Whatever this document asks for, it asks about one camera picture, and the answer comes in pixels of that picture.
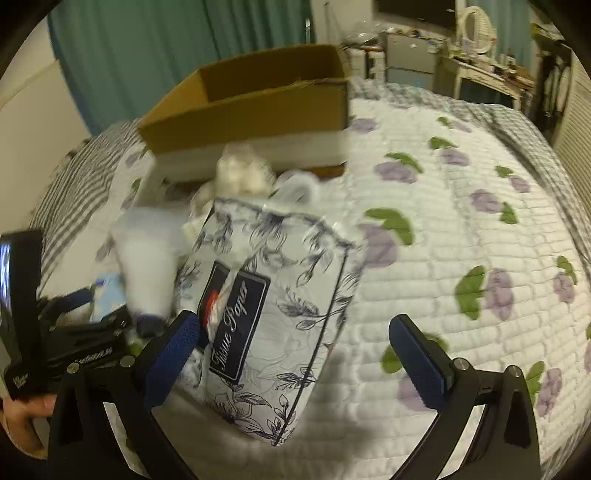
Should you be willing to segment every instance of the teal curtain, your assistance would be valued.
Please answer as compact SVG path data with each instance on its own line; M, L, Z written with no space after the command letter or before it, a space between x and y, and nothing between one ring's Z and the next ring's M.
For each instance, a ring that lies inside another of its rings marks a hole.
M98 134L142 116L202 65L304 43L307 18L309 0L64 0L49 29L80 114Z
M466 5L481 7L491 19L499 38L497 55L511 49L517 64L529 69L531 33L527 0L467 0Z

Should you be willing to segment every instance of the bed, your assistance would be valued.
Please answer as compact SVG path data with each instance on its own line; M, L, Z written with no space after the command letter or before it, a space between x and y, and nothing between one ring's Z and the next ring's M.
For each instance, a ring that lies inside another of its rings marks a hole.
M552 478L591 421L591 223L570 179L519 112L371 80L350 90L347 170L323 185L320 206L358 224L369 252L298 429L278 448L252 440L195 405L186 382L155 416L201 479L390 478L435 417L389 348L390 318L407 313L452 358L522 368ZM117 268L108 229L153 168L134 122L72 155L31 224L46 233L43 294ZM481 412L443 473L460 465Z

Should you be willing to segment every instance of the screw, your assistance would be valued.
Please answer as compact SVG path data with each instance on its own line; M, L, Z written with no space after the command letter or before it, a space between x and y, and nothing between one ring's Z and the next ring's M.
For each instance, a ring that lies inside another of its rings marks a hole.
M119 365L124 368L129 368L135 363L135 357L133 355L125 355L121 360L119 360Z
M72 362L70 365L68 365L68 368L66 368L66 372L68 372L69 374L75 374L79 369L80 364Z
M509 370L509 373L515 378L519 378L521 376L521 368L516 365L510 365L507 370Z
M468 370L470 368L470 362L468 360L466 360L465 358L456 358L453 361L454 366L458 369L458 370Z

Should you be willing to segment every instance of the mirror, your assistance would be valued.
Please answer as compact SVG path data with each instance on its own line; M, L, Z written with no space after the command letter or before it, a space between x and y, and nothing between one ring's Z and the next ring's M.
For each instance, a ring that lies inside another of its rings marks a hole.
M472 41L476 41L475 38L476 29L476 14L470 14L466 18L466 38Z
M462 38L473 42L475 53L485 54L489 52L492 46L493 28L491 20L482 8L465 8L459 27Z

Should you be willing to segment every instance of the finger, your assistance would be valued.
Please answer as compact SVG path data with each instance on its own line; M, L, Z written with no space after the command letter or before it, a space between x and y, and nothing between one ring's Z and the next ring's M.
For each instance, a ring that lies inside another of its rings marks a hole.
M25 404L25 411L28 417L51 417L56 406L57 395L45 395L32 398Z
M12 421L23 421L33 417L49 417L56 405L56 395L29 400L12 400L4 398L4 414Z

